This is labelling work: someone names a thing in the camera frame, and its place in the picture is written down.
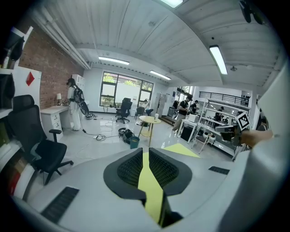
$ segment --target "pipe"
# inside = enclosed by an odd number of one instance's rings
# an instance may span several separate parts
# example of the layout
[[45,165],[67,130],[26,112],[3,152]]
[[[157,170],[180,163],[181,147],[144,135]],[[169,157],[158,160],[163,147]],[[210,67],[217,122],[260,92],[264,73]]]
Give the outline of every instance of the pipe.
[[52,28],[45,26],[45,19],[40,15],[37,11],[32,11],[31,15],[33,19],[38,23],[38,25],[47,33],[65,52],[67,52],[75,61],[77,61],[84,69],[87,67],[83,64],[83,62],[76,56],[76,54],[72,53],[68,47],[68,45],[64,42],[64,40],[55,33]]
[[72,51],[84,62],[87,69],[90,69],[90,66],[87,64],[87,62],[84,60],[84,58],[80,55],[80,53],[75,49],[75,47],[72,45],[72,43],[68,40],[68,38],[65,36],[65,34],[61,31],[61,29],[58,27],[58,25],[54,22],[53,18],[47,11],[47,9],[42,6],[41,12],[47,19],[47,21],[50,23],[50,25],[57,31],[57,33],[60,35],[60,37],[67,43],[67,45],[72,49]]

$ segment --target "hand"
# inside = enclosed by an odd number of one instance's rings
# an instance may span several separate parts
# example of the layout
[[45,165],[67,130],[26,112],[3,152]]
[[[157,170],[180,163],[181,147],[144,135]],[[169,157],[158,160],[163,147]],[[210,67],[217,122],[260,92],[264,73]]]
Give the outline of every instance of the hand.
[[263,140],[272,138],[273,132],[271,130],[246,130],[242,132],[241,144],[245,143],[250,147],[254,147],[257,143]]

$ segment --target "brick wall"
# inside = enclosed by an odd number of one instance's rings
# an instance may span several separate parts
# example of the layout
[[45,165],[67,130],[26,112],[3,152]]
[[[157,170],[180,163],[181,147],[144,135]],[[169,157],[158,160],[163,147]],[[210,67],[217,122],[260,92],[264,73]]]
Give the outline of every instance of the brick wall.
[[41,71],[40,109],[57,104],[56,95],[67,98],[67,80],[72,74],[83,76],[84,69],[64,52],[30,17],[25,16],[16,28],[33,30],[25,44],[19,66]]

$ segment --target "white floor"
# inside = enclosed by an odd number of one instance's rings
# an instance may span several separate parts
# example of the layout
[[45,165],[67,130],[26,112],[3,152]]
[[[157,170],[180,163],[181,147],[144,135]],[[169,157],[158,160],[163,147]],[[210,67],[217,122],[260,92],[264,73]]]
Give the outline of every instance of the white floor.
[[[116,122],[115,115],[113,114],[97,114],[97,120],[82,120],[82,126],[88,134],[102,134],[107,137],[118,135],[118,130],[122,127],[129,128],[133,131],[136,136],[138,136],[141,126],[136,125],[138,119],[135,121],[134,117],[128,117],[130,122],[123,124],[122,121]],[[119,136],[106,138],[104,141],[97,141],[93,139],[92,135],[84,134],[82,130],[80,131],[63,131],[63,138],[60,139],[60,143],[64,143],[68,146],[67,152],[64,156],[63,162],[67,160],[72,160],[74,165],[78,165],[82,162],[89,161],[91,159],[97,159],[104,156],[108,156],[120,151],[130,149],[130,145],[123,142],[122,138]],[[172,127],[161,121],[159,124],[154,124],[153,134],[151,139],[151,147],[164,148],[176,143],[181,143],[185,147],[191,149],[192,143],[187,144],[187,141],[182,138],[177,138],[177,134],[172,131]],[[148,152],[149,138],[140,136],[139,147],[143,148],[144,152]],[[201,149],[202,144],[197,143],[192,151],[196,154]],[[216,159],[216,160],[227,160],[230,161],[231,157],[222,150],[211,147],[207,145],[199,154],[201,158]],[[59,171],[63,174],[73,166],[66,165],[59,168]],[[59,175],[54,173],[50,179],[50,182],[57,179]],[[27,201],[44,187],[43,185],[43,174],[37,175],[36,179],[31,185],[30,191],[28,193]]]

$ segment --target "desk drawer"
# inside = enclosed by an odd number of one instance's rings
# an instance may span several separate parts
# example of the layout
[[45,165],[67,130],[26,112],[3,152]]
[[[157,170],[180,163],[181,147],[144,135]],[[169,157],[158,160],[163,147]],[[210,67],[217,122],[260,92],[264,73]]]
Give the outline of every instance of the desk drawer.
[[53,129],[62,131],[62,133],[56,135],[56,138],[59,141],[63,137],[63,130],[60,121],[53,124]]
[[51,122],[55,124],[56,122],[60,121],[59,113],[51,115]]
[[53,129],[62,131],[62,125],[60,124],[60,121],[53,124]]

